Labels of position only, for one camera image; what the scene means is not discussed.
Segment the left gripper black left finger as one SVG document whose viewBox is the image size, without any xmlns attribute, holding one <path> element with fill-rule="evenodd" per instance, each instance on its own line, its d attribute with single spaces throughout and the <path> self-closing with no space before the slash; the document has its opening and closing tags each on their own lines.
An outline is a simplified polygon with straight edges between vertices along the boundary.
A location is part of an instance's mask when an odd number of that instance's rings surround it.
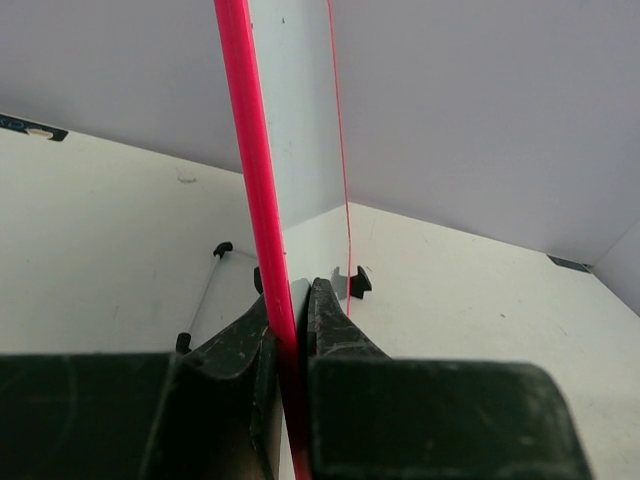
<svg viewBox="0 0 640 480">
<path fill-rule="evenodd" d="M 5 479 L 272 479 L 277 340 L 263 299 L 194 350 L 5 355 Z"/>
</svg>

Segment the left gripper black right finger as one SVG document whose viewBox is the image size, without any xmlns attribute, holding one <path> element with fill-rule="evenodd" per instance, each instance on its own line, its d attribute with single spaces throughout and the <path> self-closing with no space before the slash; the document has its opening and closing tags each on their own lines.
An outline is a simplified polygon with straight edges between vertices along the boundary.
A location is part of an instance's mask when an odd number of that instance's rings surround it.
<svg viewBox="0 0 640 480">
<path fill-rule="evenodd" d="M 312 283 L 307 405 L 316 479 L 589 479 L 553 378 L 523 362 L 394 359 Z"/>
</svg>

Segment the pink framed whiteboard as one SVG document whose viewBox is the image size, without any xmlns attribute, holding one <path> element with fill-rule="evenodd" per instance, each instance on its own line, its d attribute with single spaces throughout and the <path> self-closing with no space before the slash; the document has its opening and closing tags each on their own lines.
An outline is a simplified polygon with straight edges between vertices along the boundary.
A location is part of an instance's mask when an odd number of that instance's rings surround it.
<svg viewBox="0 0 640 480">
<path fill-rule="evenodd" d="M 306 299 L 324 278 L 347 301 L 351 272 L 332 8 L 219 1 L 215 10 L 293 473 L 307 479 Z"/>
</svg>

